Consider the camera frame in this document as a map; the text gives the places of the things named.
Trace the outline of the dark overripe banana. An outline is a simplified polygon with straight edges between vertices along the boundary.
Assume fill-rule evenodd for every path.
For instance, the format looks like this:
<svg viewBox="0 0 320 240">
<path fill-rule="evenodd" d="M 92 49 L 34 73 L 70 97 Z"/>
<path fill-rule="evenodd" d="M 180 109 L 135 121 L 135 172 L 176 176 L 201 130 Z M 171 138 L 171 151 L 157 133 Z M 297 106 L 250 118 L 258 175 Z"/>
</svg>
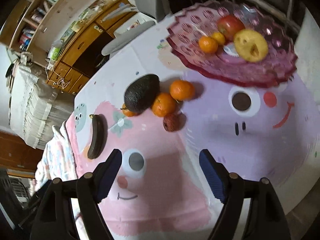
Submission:
<svg viewBox="0 0 320 240">
<path fill-rule="evenodd" d="M 87 152 L 88 159 L 96 159 L 102 153 L 104 147 L 104 122 L 102 116 L 91 114 L 92 120 L 92 140 Z"/>
</svg>

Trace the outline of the partly hidden mandarin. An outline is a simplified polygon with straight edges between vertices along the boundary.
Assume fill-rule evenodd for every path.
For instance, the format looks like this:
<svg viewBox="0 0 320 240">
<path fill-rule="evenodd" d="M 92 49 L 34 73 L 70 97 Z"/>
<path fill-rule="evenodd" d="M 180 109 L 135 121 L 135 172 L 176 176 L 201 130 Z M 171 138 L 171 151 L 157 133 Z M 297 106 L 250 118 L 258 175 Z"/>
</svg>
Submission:
<svg viewBox="0 0 320 240">
<path fill-rule="evenodd" d="M 135 113 L 133 111 L 130 111 L 125 104 L 122 105 L 121 107 L 122 113 L 127 116 L 127 117 L 133 117 L 133 116 L 138 116 L 138 113 Z"/>
</svg>

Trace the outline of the small dark red fruit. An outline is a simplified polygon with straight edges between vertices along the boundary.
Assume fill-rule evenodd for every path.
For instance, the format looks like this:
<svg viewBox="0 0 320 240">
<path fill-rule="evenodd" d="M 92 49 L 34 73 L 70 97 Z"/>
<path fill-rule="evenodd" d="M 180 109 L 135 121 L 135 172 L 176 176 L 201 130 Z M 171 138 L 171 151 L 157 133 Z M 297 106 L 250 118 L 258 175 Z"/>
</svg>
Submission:
<svg viewBox="0 0 320 240">
<path fill-rule="evenodd" d="M 170 113 L 163 118 L 163 127 L 167 132 L 175 132 L 180 129 L 180 118 L 177 114 Z"/>
</svg>

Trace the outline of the mandarin orange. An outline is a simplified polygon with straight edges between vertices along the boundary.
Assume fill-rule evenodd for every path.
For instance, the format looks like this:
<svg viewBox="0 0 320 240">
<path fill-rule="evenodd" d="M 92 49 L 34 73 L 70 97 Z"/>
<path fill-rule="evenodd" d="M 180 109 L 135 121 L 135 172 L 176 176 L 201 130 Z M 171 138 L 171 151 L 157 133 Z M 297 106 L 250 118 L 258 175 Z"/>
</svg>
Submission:
<svg viewBox="0 0 320 240">
<path fill-rule="evenodd" d="M 177 103 L 168 93 L 159 93 L 151 107 L 153 114 L 157 117 L 165 117 L 176 111 Z"/>
<path fill-rule="evenodd" d="M 195 96 L 195 87 L 189 81 L 175 80 L 170 85 L 170 95 L 178 101 L 191 100 Z"/>
<path fill-rule="evenodd" d="M 199 48 L 207 54 L 215 54 L 219 44 L 209 36 L 203 36 L 199 39 Z"/>
</svg>

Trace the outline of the dark avocado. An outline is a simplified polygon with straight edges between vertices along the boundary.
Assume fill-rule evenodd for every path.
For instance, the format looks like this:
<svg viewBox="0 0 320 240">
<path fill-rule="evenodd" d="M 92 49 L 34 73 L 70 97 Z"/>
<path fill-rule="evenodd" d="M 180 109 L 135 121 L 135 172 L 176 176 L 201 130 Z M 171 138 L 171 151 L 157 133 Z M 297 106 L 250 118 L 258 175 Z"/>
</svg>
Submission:
<svg viewBox="0 0 320 240">
<path fill-rule="evenodd" d="M 152 106 L 159 93 L 159 77 L 155 74 L 147 74 L 127 87 L 124 93 L 124 104 L 129 111 L 142 113 Z"/>
</svg>

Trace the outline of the yellow pear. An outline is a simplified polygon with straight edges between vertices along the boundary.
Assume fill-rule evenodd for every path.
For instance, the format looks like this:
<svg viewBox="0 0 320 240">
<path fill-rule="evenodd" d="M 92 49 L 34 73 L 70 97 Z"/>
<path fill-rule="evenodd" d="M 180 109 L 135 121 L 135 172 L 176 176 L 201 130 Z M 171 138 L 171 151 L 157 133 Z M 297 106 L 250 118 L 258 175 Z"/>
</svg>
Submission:
<svg viewBox="0 0 320 240">
<path fill-rule="evenodd" d="M 257 31 L 243 29 L 234 35 L 233 43 L 237 54 L 248 62 L 260 62 L 268 54 L 268 43 Z"/>
</svg>

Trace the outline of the small yellow mandarin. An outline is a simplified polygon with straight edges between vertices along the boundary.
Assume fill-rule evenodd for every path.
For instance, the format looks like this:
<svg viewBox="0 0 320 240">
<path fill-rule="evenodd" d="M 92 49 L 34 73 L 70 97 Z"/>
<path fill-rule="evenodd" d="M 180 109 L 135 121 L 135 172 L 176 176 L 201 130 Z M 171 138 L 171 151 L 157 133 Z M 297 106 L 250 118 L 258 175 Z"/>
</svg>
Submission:
<svg viewBox="0 0 320 240">
<path fill-rule="evenodd" d="M 212 33 L 211 37 L 218 43 L 218 45 L 223 46 L 226 42 L 225 36 L 221 32 Z"/>
</svg>

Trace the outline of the red apple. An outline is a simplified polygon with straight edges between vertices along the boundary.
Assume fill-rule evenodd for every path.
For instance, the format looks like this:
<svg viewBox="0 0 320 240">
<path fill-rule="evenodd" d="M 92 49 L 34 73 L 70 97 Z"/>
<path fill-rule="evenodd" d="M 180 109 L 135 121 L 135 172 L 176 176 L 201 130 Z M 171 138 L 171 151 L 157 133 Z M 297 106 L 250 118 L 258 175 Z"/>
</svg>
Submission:
<svg viewBox="0 0 320 240">
<path fill-rule="evenodd" d="M 217 21 L 217 29 L 227 40 L 232 41 L 236 33 L 245 29 L 245 25 L 234 15 L 227 15 Z"/>
</svg>

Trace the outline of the floral patterned blanket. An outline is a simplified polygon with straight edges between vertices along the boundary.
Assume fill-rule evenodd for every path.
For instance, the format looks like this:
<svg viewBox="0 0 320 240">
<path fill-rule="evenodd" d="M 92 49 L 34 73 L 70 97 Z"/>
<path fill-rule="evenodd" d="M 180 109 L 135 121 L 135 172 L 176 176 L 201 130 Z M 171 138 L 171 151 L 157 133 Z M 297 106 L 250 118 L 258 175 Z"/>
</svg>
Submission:
<svg viewBox="0 0 320 240">
<path fill-rule="evenodd" d="M 46 143 L 35 172 L 36 188 L 46 181 L 60 178 L 62 181 L 77 179 L 74 154 L 66 129 L 66 121 L 60 127 L 53 126 L 53 138 Z"/>
</svg>

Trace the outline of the brown wooden door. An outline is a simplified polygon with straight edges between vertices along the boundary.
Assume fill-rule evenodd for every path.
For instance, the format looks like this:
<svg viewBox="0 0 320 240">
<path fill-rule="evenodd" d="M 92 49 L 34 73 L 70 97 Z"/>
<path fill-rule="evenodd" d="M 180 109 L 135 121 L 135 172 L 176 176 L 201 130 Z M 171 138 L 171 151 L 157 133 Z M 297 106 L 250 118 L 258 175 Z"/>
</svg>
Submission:
<svg viewBox="0 0 320 240">
<path fill-rule="evenodd" d="M 1 166 L 22 172 L 35 172 L 41 160 L 43 150 L 28 146 L 20 137 L 1 132 Z"/>
</svg>

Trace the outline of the cartoon monster tablecloth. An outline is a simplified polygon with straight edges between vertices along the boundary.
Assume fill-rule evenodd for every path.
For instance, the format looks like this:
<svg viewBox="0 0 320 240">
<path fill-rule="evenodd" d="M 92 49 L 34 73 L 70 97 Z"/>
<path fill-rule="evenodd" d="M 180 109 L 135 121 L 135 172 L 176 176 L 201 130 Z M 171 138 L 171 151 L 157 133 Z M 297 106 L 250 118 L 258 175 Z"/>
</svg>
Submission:
<svg viewBox="0 0 320 240">
<path fill-rule="evenodd" d="M 115 148 L 123 164 L 99 204 L 115 239 L 205 239 L 222 204 L 199 166 L 208 149 L 242 178 L 267 177 L 285 212 L 308 194 L 319 178 L 319 111 L 298 75 L 271 89 L 241 88 L 184 68 L 166 42 L 174 17 L 137 37 L 108 61 L 75 98 L 66 127 L 76 174 L 92 172 Z M 182 129 L 167 132 L 146 110 L 128 118 L 120 107 L 127 86 L 156 74 L 161 89 L 184 79 L 196 98 L 181 105 Z M 91 114 L 102 116 L 104 147 L 88 159 Z"/>
</svg>

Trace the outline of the wooden desk with drawers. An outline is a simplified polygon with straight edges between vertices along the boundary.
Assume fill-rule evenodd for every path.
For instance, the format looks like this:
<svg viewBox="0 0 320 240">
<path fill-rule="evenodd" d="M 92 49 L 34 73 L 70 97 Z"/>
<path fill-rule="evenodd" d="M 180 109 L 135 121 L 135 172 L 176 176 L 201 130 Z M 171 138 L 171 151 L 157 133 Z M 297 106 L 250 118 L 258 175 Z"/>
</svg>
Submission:
<svg viewBox="0 0 320 240">
<path fill-rule="evenodd" d="M 89 79 L 108 61 L 102 49 L 115 39 L 114 31 L 136 12 L 123 12 L 111 20 L 103 17 L 125 5 L 128 0 L 114 0 L 94 13 L 64 46 L 54 66 L 48 71 L 46 83 L 69 94 L 77 94 Z"/>
</svg>

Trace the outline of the green tissue pack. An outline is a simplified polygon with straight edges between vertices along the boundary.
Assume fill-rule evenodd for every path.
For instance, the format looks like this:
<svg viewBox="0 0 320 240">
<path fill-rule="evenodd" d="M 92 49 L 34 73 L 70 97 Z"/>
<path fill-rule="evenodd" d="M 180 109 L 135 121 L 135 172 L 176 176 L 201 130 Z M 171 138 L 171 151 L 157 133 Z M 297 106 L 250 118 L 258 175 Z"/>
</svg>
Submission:
<svg viewBox="0 0 320 240">
<path fill-rule="evenodd" d="M 60 47 L 52 47 L 48 53 L 48 59 L 52 61 L 56 61 L 59 56 L 61 48 Z"/>
</svg>

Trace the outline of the wooden bookshelf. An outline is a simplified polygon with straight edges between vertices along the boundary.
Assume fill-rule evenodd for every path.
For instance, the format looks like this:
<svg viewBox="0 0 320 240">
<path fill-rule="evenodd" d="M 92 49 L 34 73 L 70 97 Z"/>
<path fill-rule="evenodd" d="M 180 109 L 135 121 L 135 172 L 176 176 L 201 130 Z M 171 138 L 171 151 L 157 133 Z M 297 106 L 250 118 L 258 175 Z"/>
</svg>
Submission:
<svg viewBox="0 0 320 240">
<path fill-rule="evenodd" d="M 84 23 L 111 1 L 20 0 L 3 26 L 1 45 L 10 61 L 50 68 L 55 62 L 47 58 L 50 49 L 60 47 L 61 53 Z"/>
</svg>

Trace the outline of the grey office chair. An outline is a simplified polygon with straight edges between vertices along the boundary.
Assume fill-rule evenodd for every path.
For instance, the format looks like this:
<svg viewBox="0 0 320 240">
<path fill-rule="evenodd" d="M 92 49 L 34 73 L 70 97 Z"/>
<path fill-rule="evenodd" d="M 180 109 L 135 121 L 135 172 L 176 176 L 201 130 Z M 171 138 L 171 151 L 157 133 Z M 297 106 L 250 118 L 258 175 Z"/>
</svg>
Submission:
<svg viewBox="0 0 320 240">
<path fill-rule="evenodd" d="M 161 20 L 171 13 L 168 0 L 134 0 L 134 5 L 125 5 L 116 9 L 103 17 L 103 21 L 111 20 L 123 12 L 136 12 L 137 15 L 145 15 L 147 20 L 133 28 L 125 30 L 104 46 L 101 51 L 103 56 L 116 54 L 125 45 L 156 25 L 156 23 L 161 22 Z"/>
</svg>

